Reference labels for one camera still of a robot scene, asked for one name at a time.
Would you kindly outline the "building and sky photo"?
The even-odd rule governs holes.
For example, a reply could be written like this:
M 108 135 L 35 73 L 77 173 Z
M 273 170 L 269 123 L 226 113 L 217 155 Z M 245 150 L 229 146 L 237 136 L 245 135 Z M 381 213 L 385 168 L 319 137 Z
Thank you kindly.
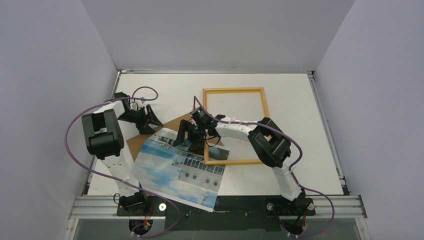
M 132 167 L 141 187 L 169 200 L 213 212 L 225 165 L 206 165 L 191 145 L 173 147 L 177 132 L 162 128 L 142 145 Z

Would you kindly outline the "clear acrylic sheet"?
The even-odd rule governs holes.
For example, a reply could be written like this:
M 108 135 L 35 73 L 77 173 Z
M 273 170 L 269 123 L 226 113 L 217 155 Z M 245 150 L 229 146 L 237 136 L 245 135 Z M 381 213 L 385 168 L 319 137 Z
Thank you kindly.
M 221 136 L 217 144 L 229 151 L 227 157 L 218 157 L 210 150 L 210 160 L 259 159 L 248 140 L 249 131 L 257 126 L 241 124 L 241 122 L 258 122 L 265 117 L 258 93 L 211 94 L 207 96 L 206 110 L 214 117 L 224 115 L 223 120 L 226 123 L 219 123 L 217 126 Z M 208 141 L 211 145 L 216 142 L 216 138 Z

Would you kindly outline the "yellow picture frame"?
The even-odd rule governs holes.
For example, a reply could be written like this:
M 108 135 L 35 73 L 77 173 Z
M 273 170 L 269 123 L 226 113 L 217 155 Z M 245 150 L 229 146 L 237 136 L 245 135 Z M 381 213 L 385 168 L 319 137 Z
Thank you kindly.
M 202 90 L 202 106 L 207 109 L 208 107 L 208 95 L 214 94 L 248 94 L 258 93 L 260 96 L 260 102 L 262 107 L 262 113 L 264 117 L 269 117 L 269 107 L 263 87 L 225 87 L 225 88 L 204 88 Z M 209 147 L 204 147 L 204 163 L 208 166 L 212 165 L 258 165 L 262 162 L 259 159 L 230 159 L 230 160 L 212 160 L 209 157 Z

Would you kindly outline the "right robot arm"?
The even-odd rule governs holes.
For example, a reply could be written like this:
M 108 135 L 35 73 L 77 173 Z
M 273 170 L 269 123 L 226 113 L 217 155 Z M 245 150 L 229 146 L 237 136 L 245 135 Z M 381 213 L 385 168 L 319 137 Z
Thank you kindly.
M 272 169 L 284 198 L 284 211 L 303 216 L 315 209 L 312 200 L 306 197 L 305 188 L 300 186 L 290 167 L 284 163 L 291 156 L 291 141 L 269 117 L 259 121 L 242 121 L 223 114 L 212 116 L 202 107 L 194 109 L 190 116 L 190 121 L 180 121 L 172 144 L 174 147 L 189 141 L 188 150 L 196 153 L 204 149 L 207 136 L 249 142 L 258 159 Z

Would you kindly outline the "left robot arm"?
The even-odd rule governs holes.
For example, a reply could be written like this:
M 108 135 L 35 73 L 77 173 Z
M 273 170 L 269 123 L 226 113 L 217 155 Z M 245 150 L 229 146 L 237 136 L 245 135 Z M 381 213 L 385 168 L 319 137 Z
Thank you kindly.
M 133 123 L 141 135 L 153 134 L 151 125 L 163 124 L 149 104 L 133 109 L 129 95 L 123 92 L 114 93 L 105 106 L 81 117 L 88 152 L 103 162 L 118 187 L 118 210 L 135 216 L 146 215 L 152 205 L 132 174 L 134 160 L 124 155 L 127 143 L 119 121 Z

